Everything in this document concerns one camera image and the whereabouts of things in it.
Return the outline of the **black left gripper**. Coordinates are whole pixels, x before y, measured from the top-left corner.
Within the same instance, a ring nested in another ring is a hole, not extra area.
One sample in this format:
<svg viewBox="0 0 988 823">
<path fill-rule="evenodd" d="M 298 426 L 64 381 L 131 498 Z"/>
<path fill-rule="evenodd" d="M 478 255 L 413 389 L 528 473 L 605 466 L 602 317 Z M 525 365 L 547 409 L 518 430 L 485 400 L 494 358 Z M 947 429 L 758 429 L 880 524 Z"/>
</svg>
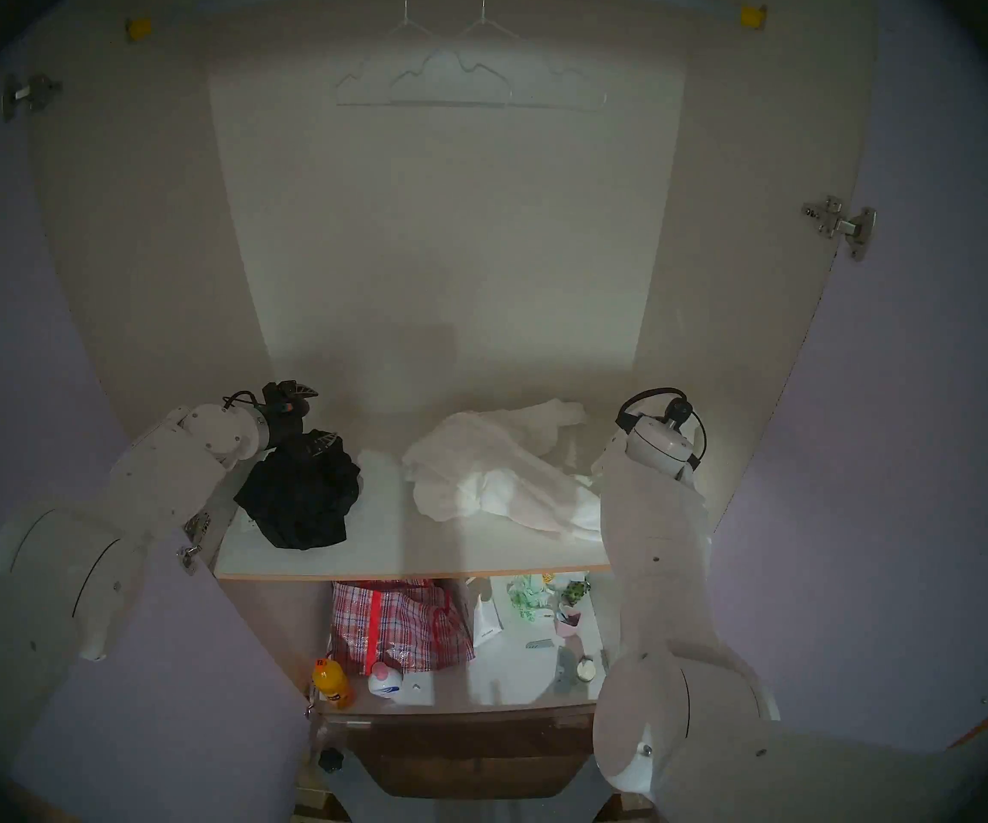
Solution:
<svg viewBox="0 0 988 823">
<path fill-rule="evenodd" d="M 303 419 L 310 411 L 310 400 L 318 397 L 314 388 L 299 382 L 269 382 L 262 387 L 260 415 L 268 433 L 263 449 L 274 449 L 303 433 Z M 305 433 L 306 458 L 316 458 L 340 441 L 335 431 L 312 429 Z"/>
</svg>

